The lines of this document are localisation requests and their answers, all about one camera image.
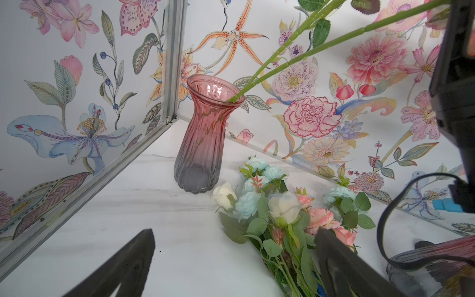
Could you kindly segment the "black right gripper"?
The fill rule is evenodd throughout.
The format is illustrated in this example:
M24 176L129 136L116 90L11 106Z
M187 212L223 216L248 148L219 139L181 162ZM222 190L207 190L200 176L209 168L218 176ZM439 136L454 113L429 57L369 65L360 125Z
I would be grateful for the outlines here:
M474 1L451 2L429 88L439 129L460 150L469 182L475 180L475 59L468 54L474 18Z

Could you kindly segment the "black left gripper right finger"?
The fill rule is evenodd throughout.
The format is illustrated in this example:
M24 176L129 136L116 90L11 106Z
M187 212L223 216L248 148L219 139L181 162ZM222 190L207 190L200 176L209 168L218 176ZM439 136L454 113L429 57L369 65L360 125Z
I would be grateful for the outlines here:
M402 297L404 294L344 245L329 230L314 239L328 297Z

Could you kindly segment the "coral rose spray stem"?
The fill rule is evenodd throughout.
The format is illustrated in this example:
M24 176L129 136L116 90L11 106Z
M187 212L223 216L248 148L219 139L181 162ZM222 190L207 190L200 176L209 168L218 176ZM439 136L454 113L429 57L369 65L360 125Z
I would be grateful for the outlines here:
M286 68L289 68L293 64L296 64L297 62L302 61L304 58L307 58L308 56L312 56L315 54L318 54L326 49L329 49L331 47L334 47L336 45L339 45L340 43L343 43L345 41L348 41L352 38L358 37L364 33L375 31L378 28L385 27L387 25L390 25L392 23L396 23L398 21L408 19L409 17L413 17L415 15L421 14L423 12L430 11L432 9L435 9L436 7L439 7L441 5L449 5L451 4L451 1L443 1L443 0L438 0L438 1L429 1L425 4L422 4L420 6L417 6L415 8L409 9L407 11L401 11L396 13L394 16L387 17L386 19L382 19L381 21L371 23L365 27L358 28L356 30L353 30L351 32L348 32L338 38L335 38L329 42L325 42L322 45L317 46L316 48L296 57L288 61L287 63L284 63L280 65L279 67L272 69L270 72L267 74L263 75L261 78L254 78L251 77L250 81L248 84L246 84L243 89L234 97L228 100L228 103L235 103L237 102L242 96L245 95L249 90L253 89L256 85L259 85L261 82L264 80L267 80L268 78L273 77L274 75L282 72Z

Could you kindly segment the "large peach peony stem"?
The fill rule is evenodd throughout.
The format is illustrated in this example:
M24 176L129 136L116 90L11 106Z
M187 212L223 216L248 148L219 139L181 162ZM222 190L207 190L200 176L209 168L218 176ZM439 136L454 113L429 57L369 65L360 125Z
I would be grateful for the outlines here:
M327 17L334 11L338 10L344 1L299 1L299 6L309 13L307 19L288 37L288 39L261 65L261 67L248 80L247 84L239 93L227 100L228 103L236 103L248 90L256 86L258 82L257 76L267 68L268 65L277 61L279 55L282 54L300 35L306 31L312 31L320 35L319 38L313 38L311 46L315 48L322 45L326 41L330 24L327 23Z

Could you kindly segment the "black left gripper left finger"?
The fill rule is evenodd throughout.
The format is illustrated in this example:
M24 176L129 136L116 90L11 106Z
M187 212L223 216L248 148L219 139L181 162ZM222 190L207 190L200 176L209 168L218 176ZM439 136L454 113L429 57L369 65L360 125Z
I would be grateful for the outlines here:
M155 251L151 229L139 232L102 266L67 292L67 297L142 296Z

